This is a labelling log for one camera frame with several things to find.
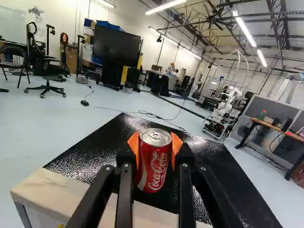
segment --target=computer mouse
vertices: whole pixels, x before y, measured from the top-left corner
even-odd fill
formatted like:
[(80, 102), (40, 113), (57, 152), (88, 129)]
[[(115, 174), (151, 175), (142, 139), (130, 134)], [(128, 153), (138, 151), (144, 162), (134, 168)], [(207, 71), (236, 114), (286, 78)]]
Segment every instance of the computer mouse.
[(89, 106), (90, 104), (87, 102), (87, 101), (85, 101), (85, 100), (83, 100), (83, 101), (81, 101), (80, 102), (83, 106)]

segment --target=floor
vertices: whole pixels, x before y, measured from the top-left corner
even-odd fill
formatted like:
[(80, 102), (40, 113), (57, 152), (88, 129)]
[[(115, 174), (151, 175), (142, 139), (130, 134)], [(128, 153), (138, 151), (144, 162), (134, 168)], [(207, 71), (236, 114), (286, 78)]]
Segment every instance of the floor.
[[(51, 82), (53, 86), (64, 87), (66, 98), (50, 92), (44, 99), (39, 97), (41, 91), (31, 91), (29, 94), (23, 92), (28, 86), (26, 77), (22, 78), (20, 89), (17, 89), (18, 77), (8, 76), (8, 79), (5, 81), (0, 74), (0, 87), (10, 90), (9, 93), (0, 93), (0, 227), (21, 228), (23, 226), (9, 190), (120, 112), (83, 107), (80, 101), (91, 89), (87, 85), (77, 84), (74, 78), (66, 83)], [(41, 84), (45, 84), (44, 79), (31, 76), (30, 87)], [(94, 82), (91, 86), (94, 93), (86, 100), (92, 106), (124, 112), (145, 110), (167, 119), (175, 117), (180, 110), (149, 93), (126, 94), (98, 86)], [(193, 111), (198, 108), (192, 106), (191, 101), (186, 101), (185, 105)], [(197, 111), (204, 115), (201, 108)], [(174, 127), (160, 119), (151, 119), (142, 114), (131, 115)], [(171, 123), (183, 127), (189, 133), (212, 139), (200, 130), (203, 120), (187, 111), (182, 110)], [(282, 226), (302, 228), (304, 190), (292, 181), (285, 181), (281, 171), (255, 158), (253, 152), (234, 149), (237, 144), (234, 139), (228, 138), (224, 144)]]

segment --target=mannequin head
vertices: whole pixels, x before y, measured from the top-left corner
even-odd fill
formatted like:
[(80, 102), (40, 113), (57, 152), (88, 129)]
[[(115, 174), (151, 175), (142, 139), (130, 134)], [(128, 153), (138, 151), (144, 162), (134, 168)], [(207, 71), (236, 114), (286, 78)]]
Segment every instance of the mannequin head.
[(60, 35), (60, 43), (63, 45), (67, 45), (68, 44), (68, 36), (66, 33), (61, 33)]

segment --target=red soda can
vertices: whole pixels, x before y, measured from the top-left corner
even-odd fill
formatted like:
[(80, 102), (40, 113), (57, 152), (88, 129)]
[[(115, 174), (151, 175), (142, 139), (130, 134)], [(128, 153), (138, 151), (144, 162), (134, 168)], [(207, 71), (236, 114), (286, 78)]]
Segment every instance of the red soda can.
[(172, 136), (167, 131), (149, 128), (139, 134), (139, 168), (135, 181), (146, 193), (158, 192), (164, 185), (172, 150)]

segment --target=fluorescent light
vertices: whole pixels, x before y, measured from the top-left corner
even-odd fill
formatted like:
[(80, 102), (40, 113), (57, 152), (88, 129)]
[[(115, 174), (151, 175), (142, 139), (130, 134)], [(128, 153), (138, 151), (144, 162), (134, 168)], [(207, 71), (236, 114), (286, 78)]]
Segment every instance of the fluorescent light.
[(153, 31), (153, 32), (159, 33), (158, 31), (156, 31), (156, 29), (152, 28), (151, 26), (149, 26), (148, 28), (149, 28), (151, 31)]
[[(232, 15), (234, 17), (237, 17), (238, 16), (238, 12), (236, 10), (234, 10), (234, 11), (232, 11)], [(240, 17), (237, 17), (236, 21), (237, 21), (238, 25), (241, 27), (243, 33), (247, 37), (247, 39), (250, 42), (251, 46), (253, 46), (254, 48), (256, 48), (257, 44), (256, 44), (255, 40), (253, 39), (253, 37), (251, 36), (250, 32), (248, 31), (245, 23), (243, 22), (243, 19), (240, 18)]]
[(234, 17), (237, 17), (237, 16), (238, 16), (238, 12), (237, 12), (236, 10), (234, 10), (234, 11), (232, 11), (232, 15), (233, 15)]
[(114, 5), (112, 5), (111, 3), (107, 2), (107, 1), (104, 1), (104, 0), (98, 0), (100, 3), (104, 4), (105, 6), (107, 7), (110, 7), (110, 8), (115, 8)]
[(166, 37), (166, 40), (167, 40), (167, 41), (170, 41), (171, 43), (173, 43), (173, 44), (175, 44), (175, 45), (178, 45), (178, 43), (176, 43), (173, 39), (170, 39), (170, 38)]
[(185, 2), (186, 0), (175, 0), (175, 1), (172, 1), (172, 2), (168, 2), (166, 4), (162, 4), (154, 9), (151, 9), (149, 11), (146, 12), (146, 15), (151, 15), (153, 13), (156, 13), (156, 12), (159, 12), (159, 11), (162, 11), (164, 9), (167, 9), (167, 8), (171, 8), (173, 6), (176, 6), (178, 4), (181, 4), (183, 2)]
[(185, 50), (187, 50), (190, 54), (194, 55), (196, 58), (201, 59), (200, 56), (198, 56), (197, 54), (193, 53), (192, 51), (188, 50), (185, 48)]
[(266, 62), (266, 60), (265, 60), (265, 58), (263, 56), (263, 53), (262, 53), (262, 51), (260, 49), (257, 50), (257, 55), (260, 57), (260, 60), (261, 60), (261, 62), (263, 64), (263, 66), (267, 67), (267, 62)]

